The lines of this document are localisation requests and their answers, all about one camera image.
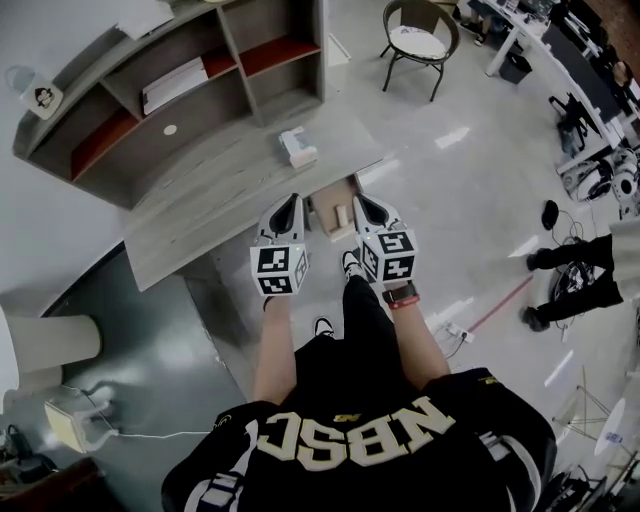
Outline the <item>dark grey desk partition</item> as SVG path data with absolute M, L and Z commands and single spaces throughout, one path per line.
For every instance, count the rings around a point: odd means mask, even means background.
M 550 46 L 553 56 L 566 68 L 574 82 L 589 98 L 591 105 L 600 109 L 604 123 L 608 123 L 622 112 L 608 84 L 556 25 L 550 24 L 541 40 Z

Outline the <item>grey wooden desk with shelves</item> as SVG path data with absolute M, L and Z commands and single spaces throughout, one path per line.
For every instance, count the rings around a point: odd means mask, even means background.
M 14 155 L 124 211 L 146 290 L 255 224 L 377 164 L 362 122 L 327 96 L 326 0 L 176 0 L 139 40 L 110 29 L 63 73 L 49 120 L 20 120 Z M 142 89 L 201 57 L 208 80 L 149 115 Z M 318 160 L 296 170 L 278 136 L 302 126 Z

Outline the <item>white flat box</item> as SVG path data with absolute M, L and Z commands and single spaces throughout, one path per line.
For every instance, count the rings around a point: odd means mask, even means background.
M 208 75 L 201 57 L 175 68 L 142 89 L 144 115 L 149 115 L 207 80 Z

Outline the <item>pale blue tissue pack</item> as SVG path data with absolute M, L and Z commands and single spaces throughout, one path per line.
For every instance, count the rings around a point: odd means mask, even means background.
M 318 150 L 306 141 L 306 132 L 302 126 L 282 132 L 278 140 L 294 169 L 302 169 L 318 160 Z

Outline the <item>person's left forearm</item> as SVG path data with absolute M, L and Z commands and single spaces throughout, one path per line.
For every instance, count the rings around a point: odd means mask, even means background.
M 253 398 L 280 405 L 296 387 L 291 334 L 291 297 L 270 299 L 264 307 Z

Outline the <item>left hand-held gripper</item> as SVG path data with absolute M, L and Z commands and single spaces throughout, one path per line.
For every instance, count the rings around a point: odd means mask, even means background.
M 260 217 L 257 244 L 250 248 L 251 274 L 263 297 L 297 295 L 309 270 L 304 241 L 305 203 L 293 193 L 277 200 Z M 276 243 L 302 243 L 273 245 Z

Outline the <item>white stool with wooden legs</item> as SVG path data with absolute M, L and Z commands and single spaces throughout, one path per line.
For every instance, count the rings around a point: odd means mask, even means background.
M 607 406 L 588 388 L 586 369 L 582 367 L 580 381 L 552 417 L 556 443 L 560 444 L 570 434 L 587 440 L 593 455 L 600 457 L 614 445 L 623 446 L 620 433 L 626 412 L 626 399 L 620 398 L 613 406 Z

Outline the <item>long white office desk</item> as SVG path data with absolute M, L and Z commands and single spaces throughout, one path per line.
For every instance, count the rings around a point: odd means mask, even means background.
M 594 144 L 586 146 L 586 148 L 583 151 L 580 151 L 575 157 L 557 167 L 556 172 L 562 174 L 607 148 L 612 150 L 616 149 L 625 137 L 625 128 L 631 125 L 634 120 L 640 119 L 640 109 L 637 108 L 635 104 L 631 104 L 631 115 L 626 116 L 621 112 L 616 118 L 612 119 L 608 123 L 604 123 L 601 118 L 600 109 L 594 108 L 591 105 L 589 98 L 574 82 L 566 68 L 553 56 L 550 51 L 550 46 L 545 45 L 542 42 L 541 37 L 546 32 L 549 25 L 542 22 L 527 23 L 525 21 L 526 16 L 524 14 L 508 8 L 506 4 L 500 4 L 497 0 L 482 1 L 490 5 L 496 11 L 497 16 L 505 19 L 511 24 L 511 31 L 493 60 L 486 68 L 486 75 L 491 77 L 499 71 L 505 56 L 511 50 L 516 39 L 523 36 L 529 40 L 535 51 L 546 59 L 551 66 L 558 70 L 566 81 L 569 92 L 571 92 L 574 97 L 583 104 L 589 116 L 598 127 L 600 132 L 599 140 Z

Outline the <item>white round robot device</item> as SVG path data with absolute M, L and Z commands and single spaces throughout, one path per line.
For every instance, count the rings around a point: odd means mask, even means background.
M 575 202 L 590 202 L 609 193 L 623 203 L 640 189 L 640 157 L 627 148 L 599 160 L 586 160 L 561 174 L 562 184 Z

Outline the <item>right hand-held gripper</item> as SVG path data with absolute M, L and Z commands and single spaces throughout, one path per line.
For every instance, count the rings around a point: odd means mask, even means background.
M 401 230 L 398 211 L 371 195 L 356 195 L 353 211 L 360 261 L 369 277 L 381 284 L 412 280 L 418 246 L 413 230 Z

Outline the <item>person's right forearm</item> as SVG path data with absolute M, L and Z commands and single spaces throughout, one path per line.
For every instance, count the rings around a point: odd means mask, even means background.
M 386 284 L 385 290 L 393 285 Z M 406 379 L 422 390 L 431 380 L 450 375 L 450 366 L 425 323 L 419 302 L 390 311 Z

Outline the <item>person's black jersey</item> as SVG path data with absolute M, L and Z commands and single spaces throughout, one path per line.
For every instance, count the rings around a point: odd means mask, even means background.
M 220 414 L 166 476 L 164 512 L 533 512 L 557 447 L 484 368 L 353 414 L 260 401 Z

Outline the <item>light wooden drawer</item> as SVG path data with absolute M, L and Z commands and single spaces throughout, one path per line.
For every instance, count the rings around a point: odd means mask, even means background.
M 315 214 L 325 235 L 332 241 L 338 241 L 355 232 L 353 198 L 360 191 L 354 175 L 342 178 L 331 185 L 313 193 L 310 196 L 311 210 Z M 335 207 L 347 206 L 349 225 L 344 228 L 338 226 Z

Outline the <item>white power strip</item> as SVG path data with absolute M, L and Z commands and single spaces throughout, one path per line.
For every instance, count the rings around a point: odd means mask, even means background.
M 454 339 L 461 343 L 472 343 L 475 339 L 473 332 L 466 330 L 452 322 L 443 324 L 444 330 Z

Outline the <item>black office chair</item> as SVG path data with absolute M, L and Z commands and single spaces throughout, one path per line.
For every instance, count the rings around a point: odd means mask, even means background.
M 566 103 L 561 102 L 556 96 L 550 96 L 548 102 L 559 114 L 556 128 L 564 153 L 575 156 L 583 151 L 586 147 L 585 139 L 589 130 L 594 131 L 597 135 L 600 134 L 597 125 L 583 104 L 571 93 L 568 94 Z

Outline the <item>beige flat box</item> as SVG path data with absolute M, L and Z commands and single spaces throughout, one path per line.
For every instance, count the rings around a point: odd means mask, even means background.
M 82 424 L 72 414 L 51 402 L 46 402 L 44 409 L 49 425 L 58 440 L 76 452 L 85 454 L 87 452 L 86 435 Z

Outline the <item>white seat cushion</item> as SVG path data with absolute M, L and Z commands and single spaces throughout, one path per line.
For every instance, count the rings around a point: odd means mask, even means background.
M 401 25 L 389 32 L 392 46 L 398 50 L 425 59 L 441 59 L 447 49 L 432 33 L 423 29 Z

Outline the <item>white paper sheet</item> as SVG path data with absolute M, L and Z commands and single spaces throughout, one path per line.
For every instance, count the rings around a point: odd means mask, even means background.
M 140 0 L 129 6 L 115 28 L 132 40 L 139 40 L 175 18 L 172 7 L 165 0 Z

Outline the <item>black wrist watch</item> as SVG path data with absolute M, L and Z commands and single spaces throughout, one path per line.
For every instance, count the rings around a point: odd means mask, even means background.
M 419 297 L 419 294 L 413 282 L 407 281 L 405 283 L 394 283 L 392 288 L 383 292 L 382 296 L 387 304 L 392 304 Z

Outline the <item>black trash bin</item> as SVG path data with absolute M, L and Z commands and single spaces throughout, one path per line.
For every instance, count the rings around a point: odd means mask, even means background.
M 519 85 L 531 72 L 529 61 L 514 52 L 507 53 L 499 69 L 500 77 L 513 85 Z

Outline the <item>dark wicker chair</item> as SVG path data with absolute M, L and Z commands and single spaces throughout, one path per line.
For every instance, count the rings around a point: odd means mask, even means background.
M 445 64 L 459 47 L 460 32 L 455 20 L 443 7 L 431 0 L 392 0 L 383 10 L 382 24 L 387 45 L 381 52 L 380 57 L 383 58 L 389 50 L 393 52 L 382 91 L 386 92 L 388 90 L 395 64 L 402 59 L 406 59 L 437 71 L 438 79 L 430 96 L 430 101 L 433 102 L 444 78 Z M 392 46 L 389 32 L 401 25 L 417 27 L 432 33 L 446 47 L 445 56 L 441 59 L 419 58 Z

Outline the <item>beige cylinder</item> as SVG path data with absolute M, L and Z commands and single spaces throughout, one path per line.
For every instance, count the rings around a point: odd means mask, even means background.
M 7 320 L 20 373 L 92 359 L 102 347 L 100 330 L 90 316 Z

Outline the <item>person's black trousers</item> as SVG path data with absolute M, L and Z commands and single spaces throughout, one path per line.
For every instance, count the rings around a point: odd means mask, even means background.
M 344 337 L 316 335 L 295 352 L 297 385 L 287 405 L 356 414 L 391 406 L 410 392 L 394 325 L 366 279 L 348 280 L 342 304 Z

